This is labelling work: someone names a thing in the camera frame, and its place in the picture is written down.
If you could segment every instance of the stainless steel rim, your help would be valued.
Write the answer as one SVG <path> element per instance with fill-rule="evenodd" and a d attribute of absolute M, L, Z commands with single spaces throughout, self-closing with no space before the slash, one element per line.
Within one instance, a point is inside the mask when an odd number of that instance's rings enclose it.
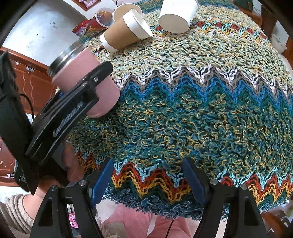
<path fill-rule="evenodd" d="M 63 50 L 61 54 L 53 61 L 47 70 L 47 74 L 53 78 L 67 63 L 75 58 L 85 48 L 77 41 L 69 46 L 66 50 Z"/>

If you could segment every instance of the looped yarn texture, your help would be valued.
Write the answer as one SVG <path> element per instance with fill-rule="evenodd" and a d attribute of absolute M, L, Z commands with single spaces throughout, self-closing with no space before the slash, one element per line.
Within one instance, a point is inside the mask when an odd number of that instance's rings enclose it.
<path fill-rule="evenodd" d="M 193 158 L 210 178 L 245 183 L 261 211 L 292 192 L 292 80 L 262 30 L 228 1 L 201 1 L 190 29 L 158 25 L 162 1 L 141 1 L 153 38 L 110 54 L 121 90 L 105 116 L 83 118 L 69 142 L 87 172 L 106 158 L 115 172 L 105 198 L 165 217 L 199 219 L 182 173 Z"/>

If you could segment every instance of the person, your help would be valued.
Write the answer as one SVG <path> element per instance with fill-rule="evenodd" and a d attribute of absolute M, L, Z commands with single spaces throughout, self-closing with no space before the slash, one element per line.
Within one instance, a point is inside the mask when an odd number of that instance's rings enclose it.
<path fill-rule="evenodd" d="M 62 161 L 67 167 L 69 182 L 83 178 L 84 170 L 69 144 L 65 144 Z M 29 238 L 39 207 L 52 185 L 61 186 L 54 178 L 44 177 L 41 179 L 34 195 L 17 194 L 11 198 L 6 198 L 5 203 L 0 202 L 0 213 L 16 238 Z M 151 213 L 143 213 L 119 204 L 114 213 L 102 225 L 99 222 L 98 224 L 101 226 L 105 238 L 161 238 L 167 233 L 170 233 L 169 238 L 191 237 L 184 218 L 179 217 L 173 221 L 161 216 L 156 218 L 155 228 L 147 236 L 151 219 Z"/>

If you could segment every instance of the beige sweater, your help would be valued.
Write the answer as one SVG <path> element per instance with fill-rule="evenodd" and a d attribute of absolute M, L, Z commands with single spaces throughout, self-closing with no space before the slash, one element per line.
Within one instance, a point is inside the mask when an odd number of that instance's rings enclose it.
<path fill-rule="evenodd" d="M 0 202 L 0 213 L 16 238 L 29 238 L 34 223 L 34 220 L 24 210 L 23 198 L 25 196 L 26 195 L 18 194 L 11 198 L 6 198 L 5 203 Z M 111 227 L 106 229 L 101 225 L 98 214 L 96 220 L 105 238 L 121 238 L 121 236 L 116 234 L 117 231 L 120 234 L 125 233 L 123 224 L 115 225 L 114 229 L 111 229 Z"/>

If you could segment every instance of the person's hand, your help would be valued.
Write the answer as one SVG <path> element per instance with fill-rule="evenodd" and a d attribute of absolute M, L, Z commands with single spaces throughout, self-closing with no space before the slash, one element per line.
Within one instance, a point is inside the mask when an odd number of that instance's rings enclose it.
<path fill-rule="evenodd" d="M 84 171 L 78 162 L 77 156 L 74 154 L 73 148 L 69 144 L 65 144 L 62 162 L 67 167 L 67 178 L 69 182 L 83 178 Z M 58 185 L 60 187 L 59 182 L 53 177 L 44 177 L 40 180 L 35 194 L 29 194 L 23 198 L 24 209 L 31 218 L 35 219 L 39 207 L 52 185 Z"/>

